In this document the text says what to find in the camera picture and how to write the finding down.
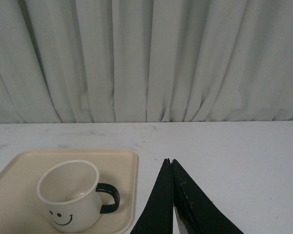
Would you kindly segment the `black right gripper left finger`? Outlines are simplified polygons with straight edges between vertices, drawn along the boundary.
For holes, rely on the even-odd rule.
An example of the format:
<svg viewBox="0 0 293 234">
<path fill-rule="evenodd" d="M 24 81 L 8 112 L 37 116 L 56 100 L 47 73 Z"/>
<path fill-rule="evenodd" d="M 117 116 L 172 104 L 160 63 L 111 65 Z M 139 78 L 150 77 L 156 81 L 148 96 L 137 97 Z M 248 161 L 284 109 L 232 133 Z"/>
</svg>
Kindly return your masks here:
<svg viewBox="0 0 293 234">
<path fill-rule="evenodd" d="M 169 159 L 163 161 L 146 206 L 131 233 L 173 233 L 173 176 Z"/>
</svg>

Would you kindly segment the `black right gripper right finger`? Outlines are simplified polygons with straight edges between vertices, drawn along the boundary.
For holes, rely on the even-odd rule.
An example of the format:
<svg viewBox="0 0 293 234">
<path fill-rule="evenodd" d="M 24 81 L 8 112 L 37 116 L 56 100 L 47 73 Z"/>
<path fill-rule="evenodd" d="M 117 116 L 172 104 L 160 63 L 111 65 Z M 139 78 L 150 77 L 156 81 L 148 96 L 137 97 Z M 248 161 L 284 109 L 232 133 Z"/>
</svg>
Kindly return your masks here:
<svg viewBox="0 0 293 234">
<path fill-rule="evenodd" d="M 171 163 L 174 206 L 189 234 L 241 234 L 177 160 Z"/>
</svg>

